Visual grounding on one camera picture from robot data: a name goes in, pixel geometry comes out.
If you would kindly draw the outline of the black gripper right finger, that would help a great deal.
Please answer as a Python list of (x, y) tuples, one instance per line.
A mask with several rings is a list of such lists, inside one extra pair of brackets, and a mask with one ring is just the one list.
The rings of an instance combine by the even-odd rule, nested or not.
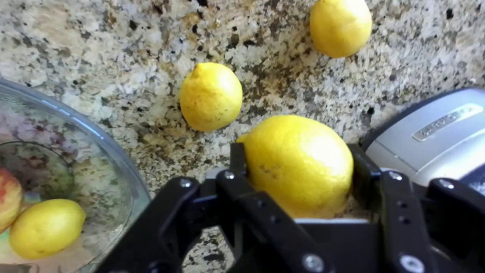
[(390, 273), (485, 273), (485, 197), (448, 178), (427, 187), (378, 168), (357, 144), (351, 196), (372, 214)]

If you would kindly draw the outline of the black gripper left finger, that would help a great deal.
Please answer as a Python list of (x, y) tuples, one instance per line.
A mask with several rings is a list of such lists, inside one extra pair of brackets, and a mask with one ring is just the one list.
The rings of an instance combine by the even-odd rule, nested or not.
[(95, 273), (181, 273), (187, 252), (207, 228), (218, 228), (233, 250), (228, 273), (297, 273), (298, 249), (287, 238), (293, 220), (246, 181), (246, 156), (230, 146), (230, 164), (198, 182), (174, 178), (133, 222)]

